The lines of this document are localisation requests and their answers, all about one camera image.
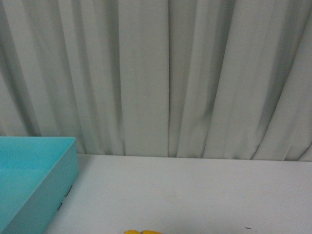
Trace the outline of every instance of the white curtain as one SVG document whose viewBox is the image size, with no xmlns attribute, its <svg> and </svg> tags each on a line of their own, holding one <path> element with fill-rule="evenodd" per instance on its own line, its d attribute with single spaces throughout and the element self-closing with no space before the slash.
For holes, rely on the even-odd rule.
<svg viewBox="0 0 312 234">
<path fill-rule="evenodd" d="M 0 135 L 312 160 L 312 0 L 0 0 Z"/>
</svg>

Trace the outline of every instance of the white table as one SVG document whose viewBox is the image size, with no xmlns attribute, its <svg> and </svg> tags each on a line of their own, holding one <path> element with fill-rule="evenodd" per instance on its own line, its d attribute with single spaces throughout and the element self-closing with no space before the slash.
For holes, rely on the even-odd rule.
<svg viewBox="0 0 312 234">
<path fill-rule="evenodd" d="M 312 162 L 79 156 L 45 234 L 311 234 Z"/>
</svg>

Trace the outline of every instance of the plastic tray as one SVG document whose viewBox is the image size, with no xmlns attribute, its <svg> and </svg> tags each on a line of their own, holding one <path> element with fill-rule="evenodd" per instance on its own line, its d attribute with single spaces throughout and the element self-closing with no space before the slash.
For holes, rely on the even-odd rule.
<svg viewBox="0 0 312 234">
<path fill-rule="evenodd" d="M 0 233 L 44 232 L 77 174 L 73 137 L 0 136 Z"/>
</svg>

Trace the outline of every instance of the yellow object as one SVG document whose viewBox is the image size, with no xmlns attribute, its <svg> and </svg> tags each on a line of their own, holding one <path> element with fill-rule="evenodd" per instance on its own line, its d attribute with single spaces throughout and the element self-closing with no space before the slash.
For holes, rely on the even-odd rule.
<svg viewBox="0 0 312 234">
<path fill-rule="evenodd" d="M 137 232 L 135 230 L 127 230 L 127 231 L 125 231 L 125 234 L 161 234 L 161 233 L 154 232 L 154 231 L 148 231 L 148 230 L 145 230 L 142 232 Z"/>
</svg>

